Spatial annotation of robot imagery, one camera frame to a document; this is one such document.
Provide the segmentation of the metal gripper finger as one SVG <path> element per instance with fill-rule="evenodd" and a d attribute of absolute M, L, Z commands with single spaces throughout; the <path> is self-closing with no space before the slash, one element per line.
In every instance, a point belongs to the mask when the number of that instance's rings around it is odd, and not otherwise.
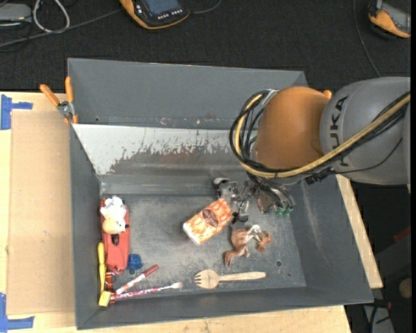
<path fill-rule="evenodd" d="M 232 212 L 232 223 L 245 223 L 248 220 L 248 206 L 249 200 L 242 200 L 235 204 Z"/>
<path fill-rule="evenodd" d="M 216 190 L 219 198 L 224 198 L 225 200 L 237 199 L 237 181 L 231 181 L 229 178 L 214 178 L 213 188 Z"/>

